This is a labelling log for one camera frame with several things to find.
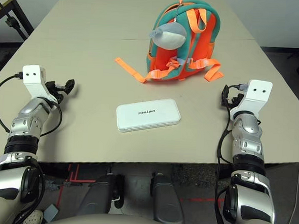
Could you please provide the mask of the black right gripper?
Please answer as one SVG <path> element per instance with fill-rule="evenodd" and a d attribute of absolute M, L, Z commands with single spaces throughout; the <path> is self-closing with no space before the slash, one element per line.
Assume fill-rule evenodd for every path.
<path fill-rule="evenodd" d="M 228 94 L 229 94 L 229 86 L 225 85 L 221 94 L 221 106 L 226 106 L 227 109 L 230 111 L 233 108 L 237 107 L 238 104 L 241 102 L 242 93 L 238 93 L 238 95 L 233 97 L 231 101 L 228 100 Z"/>

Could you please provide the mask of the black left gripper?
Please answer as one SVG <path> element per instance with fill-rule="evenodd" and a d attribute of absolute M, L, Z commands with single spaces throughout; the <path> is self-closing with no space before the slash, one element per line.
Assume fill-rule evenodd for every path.
<path fill-rule="evenodd" d="M 56 98 L 58 103 L 61 103 L 64 96 L 60 92 L 65 92 L 67 95 L 73 90 L 75 80 L 68 80 L 65 86 L 56 86 L 55 81 L 46 82 L 48 91 Z"/>

